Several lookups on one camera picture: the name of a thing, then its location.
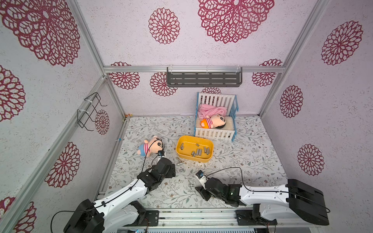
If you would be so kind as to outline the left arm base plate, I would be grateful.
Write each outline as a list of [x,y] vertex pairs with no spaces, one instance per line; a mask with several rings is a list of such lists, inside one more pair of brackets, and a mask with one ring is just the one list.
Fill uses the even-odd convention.
[[147,210],[140,213],[134,223],[129,224],[129,227],[155,227],[159,223],[159,211]]

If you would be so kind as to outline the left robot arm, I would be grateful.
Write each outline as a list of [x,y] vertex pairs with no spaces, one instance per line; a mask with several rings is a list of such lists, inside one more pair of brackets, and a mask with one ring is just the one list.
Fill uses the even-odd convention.
[[175,164],[161,158],[155,166],[140,173],[121,190],[93,202],[89,199],[82,201],[63,232],[114,233],[122,226],[142,223],[146,210],[138,199],[157,189],[164,179],[175,176]]

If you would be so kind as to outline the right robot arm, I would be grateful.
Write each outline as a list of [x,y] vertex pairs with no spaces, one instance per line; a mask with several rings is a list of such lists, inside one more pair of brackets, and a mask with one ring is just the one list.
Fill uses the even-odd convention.
[[195,177],[201,184],[196,190],[205,201],[215,197],[232,207],[251,205],[253,217],[267,221],[300,218],[315,225],[329,225],[323,192],[299,180],[289,179],[287,184],[273,187],[246,187],[224,184],[201,171]]

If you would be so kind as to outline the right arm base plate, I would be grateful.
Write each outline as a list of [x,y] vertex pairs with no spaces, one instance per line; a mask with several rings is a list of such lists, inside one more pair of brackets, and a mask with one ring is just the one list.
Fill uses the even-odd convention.
[[236,210],[236,219],[239,226],[276,226],[277,220],[266,220],[260,216],[259,212],[253,210]]

